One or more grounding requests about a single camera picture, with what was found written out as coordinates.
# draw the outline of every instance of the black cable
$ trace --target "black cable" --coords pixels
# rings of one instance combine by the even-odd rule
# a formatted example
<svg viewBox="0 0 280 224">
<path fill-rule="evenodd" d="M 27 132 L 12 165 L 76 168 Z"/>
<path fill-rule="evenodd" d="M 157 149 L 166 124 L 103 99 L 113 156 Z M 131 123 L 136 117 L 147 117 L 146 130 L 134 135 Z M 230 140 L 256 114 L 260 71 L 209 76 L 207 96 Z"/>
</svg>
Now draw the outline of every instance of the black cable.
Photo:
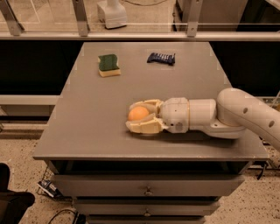
<svg viewBox="0 0 280 224">
<path fill-rule="evenodd" d="M 74 211 L 72 211 L 72 210 L 70 210 L 70 209 L 63 209 L 63 210 L 57 212 L 47 224 L 51 224 L 51 222 L 52 222 L 59 214 L 61 214 L 61 213 L 63 213 L 63 212 L 71 212 L 71 213 L 73 213 L 74 215 L 76 215 L 76 212 L 74 212 Z"/>
<path fill-rule="evenodd" d="M 132 3 L 132 2 L 129 1 L 129 0 L 123 0 L 123 1 L 126 2 L 126 3 L 129 3 L 129 4 L 138 5 L 138 6 L 153 6 L 153 5 L 157 5 L 157 4 L 161 4 L 161 3 L 163 3 L 163 2 L 166 2 L 167 0 L 163 0 L 163 1 L 158 2 L 158 3 L 151 3 L 151 4 Z"/>
</svg>

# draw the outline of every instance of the robotic hand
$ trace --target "robotic hand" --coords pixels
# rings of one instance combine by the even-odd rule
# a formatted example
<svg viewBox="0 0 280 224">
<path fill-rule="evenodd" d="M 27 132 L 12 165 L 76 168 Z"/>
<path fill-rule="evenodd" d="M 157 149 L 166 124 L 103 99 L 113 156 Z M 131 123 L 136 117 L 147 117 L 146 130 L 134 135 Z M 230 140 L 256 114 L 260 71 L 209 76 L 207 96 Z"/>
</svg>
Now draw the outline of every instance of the robotic hand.
<svg viewBox="0 0 280 224">
<path fill-rule="evenodd" d="M 156 134 L 200 130 L 211 137 L 236 139 L 252 130 L 280 150 L 280 113 L 240 89 L 222 90 L 217 100 L 149 100 L 132 104 L 126 126 L 131 132 Z"/>
</svg>

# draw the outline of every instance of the dresser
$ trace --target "dresser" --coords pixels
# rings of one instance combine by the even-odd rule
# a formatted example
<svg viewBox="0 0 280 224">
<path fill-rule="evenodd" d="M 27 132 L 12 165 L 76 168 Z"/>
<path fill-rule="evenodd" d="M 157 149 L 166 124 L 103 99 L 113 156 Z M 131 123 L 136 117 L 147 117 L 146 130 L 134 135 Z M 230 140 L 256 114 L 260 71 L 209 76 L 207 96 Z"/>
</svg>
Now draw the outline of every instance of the dresser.
<svg viewBox="0 0 280 224">
<path fill-rule="evenodd" d="M 111 53 L 122 74 L 102 78 L 98 56 Z M 147 63 L 151 53 L 175 53 L 174 66 Z M 207 42 L 84 43 L 33 157 L 88 223 L 204 223 L 244 171 L 268 159 L 259 137 L 139 135 L 125 122 L 133 102 L 216 99 L 230 87 Z"/>
</svg>

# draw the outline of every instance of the green and yellow sponge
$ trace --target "green and yellow sponge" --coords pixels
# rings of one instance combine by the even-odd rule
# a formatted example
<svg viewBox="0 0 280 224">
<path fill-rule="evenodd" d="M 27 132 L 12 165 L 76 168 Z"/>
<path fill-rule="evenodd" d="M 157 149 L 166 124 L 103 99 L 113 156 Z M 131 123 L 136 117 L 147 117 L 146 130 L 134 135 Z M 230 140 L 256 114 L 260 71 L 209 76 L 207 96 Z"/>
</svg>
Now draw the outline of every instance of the green and yellow sponge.
<svg viewBox="0 0 280 224">
<path fill-rule="evenodd" d="M 108 77 L 121 74 L 121 69 L 117 65 L 117 57 L 115 54 L 98 56 L 98 62 L 100 76 Z"/>
</svg>

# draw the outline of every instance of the orange ball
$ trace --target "orange ball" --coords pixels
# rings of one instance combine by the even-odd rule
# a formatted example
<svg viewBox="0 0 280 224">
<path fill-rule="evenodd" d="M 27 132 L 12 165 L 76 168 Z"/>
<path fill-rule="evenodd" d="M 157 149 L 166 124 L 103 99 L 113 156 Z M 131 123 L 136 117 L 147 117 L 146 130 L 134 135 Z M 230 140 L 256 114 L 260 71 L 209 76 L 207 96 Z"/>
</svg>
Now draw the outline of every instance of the orange ball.
<svg viewBox="0 0 280 224">
<path fill-rule="evenodd" d="M 129 112 L 129 121 L 137 121 L 149 115 L 149 110 L 145 107 L 135 107 Z"/>
</svg>

